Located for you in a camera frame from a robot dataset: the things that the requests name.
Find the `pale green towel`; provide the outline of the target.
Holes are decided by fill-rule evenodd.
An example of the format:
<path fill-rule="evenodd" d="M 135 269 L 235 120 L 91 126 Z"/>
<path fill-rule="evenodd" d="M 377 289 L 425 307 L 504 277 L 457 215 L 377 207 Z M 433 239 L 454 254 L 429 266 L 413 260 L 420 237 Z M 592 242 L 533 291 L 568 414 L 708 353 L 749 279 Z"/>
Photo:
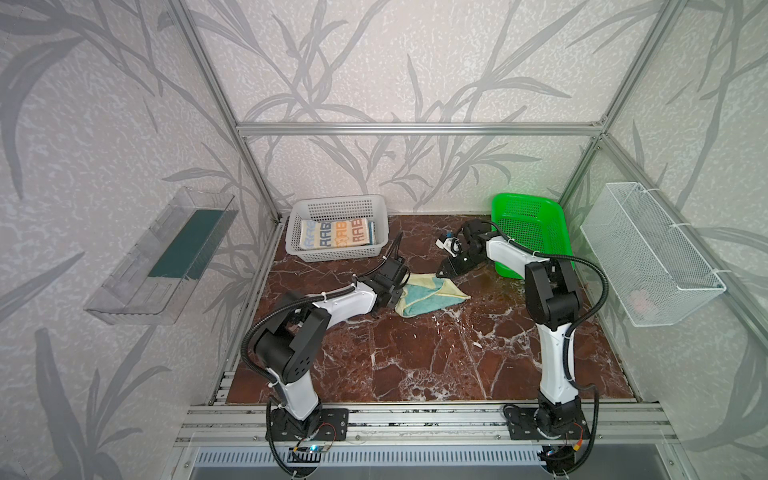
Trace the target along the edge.
<path fill-rule="evenodd" d="M 403 318 L 446 309 L 470 299 L 450 279 L 434 274 L 412 274 L 402 289 L 395 311 Z"/>

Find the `beige towel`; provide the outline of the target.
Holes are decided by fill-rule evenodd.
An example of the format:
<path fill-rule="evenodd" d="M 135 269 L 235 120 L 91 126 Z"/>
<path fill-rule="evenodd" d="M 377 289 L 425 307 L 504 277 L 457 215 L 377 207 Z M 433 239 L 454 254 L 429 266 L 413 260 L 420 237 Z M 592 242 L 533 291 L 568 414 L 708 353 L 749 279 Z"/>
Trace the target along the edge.
<path fill-rule="evenodd" d="M 370 245 L 372 241 L 371 222 L 367 218 L 301 222 L 299 247 L 302 250 L 350 248 Z"/>

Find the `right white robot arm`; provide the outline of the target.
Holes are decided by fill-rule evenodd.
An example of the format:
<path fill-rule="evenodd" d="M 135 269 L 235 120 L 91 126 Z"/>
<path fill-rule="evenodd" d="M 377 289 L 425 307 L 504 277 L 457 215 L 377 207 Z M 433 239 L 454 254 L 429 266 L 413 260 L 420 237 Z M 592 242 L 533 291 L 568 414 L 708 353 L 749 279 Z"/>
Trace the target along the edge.
<path fill-rule="evenodd" d="M 541 348 L 541 381 L 533 422 L 539 434 L 556 439 L 578 422 L 579 390 L 573 378 L 571 345 L 581 310 L 571 261 L 523 246 L 487 220 L 470 220 L 456 233 L 444 233 L 436 246 L 447 253 L 439 278 L 463 276 L 487 262 L 497 262 L 523 277 L 525 304 L 537 325 Z"/>

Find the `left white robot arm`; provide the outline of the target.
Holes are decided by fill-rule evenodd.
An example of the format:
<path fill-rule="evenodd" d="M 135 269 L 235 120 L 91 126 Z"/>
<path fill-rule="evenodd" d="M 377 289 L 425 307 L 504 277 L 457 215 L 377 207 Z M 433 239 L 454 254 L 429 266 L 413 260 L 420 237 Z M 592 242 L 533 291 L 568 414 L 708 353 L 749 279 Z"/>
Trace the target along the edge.
<path fill-rule="evenodd" d="M 305 440 L 320 431 L 322 403 L 311 368 L 327 330 L 394 306 L 408 275 L 404 258 L 390 254 L 346 287 L 308 296 L 283 295 L 272 312 L 247 330 L 240 343 L 241 360 L 267 380 L 278 402 L 268 409 L 268 439 Z"/>

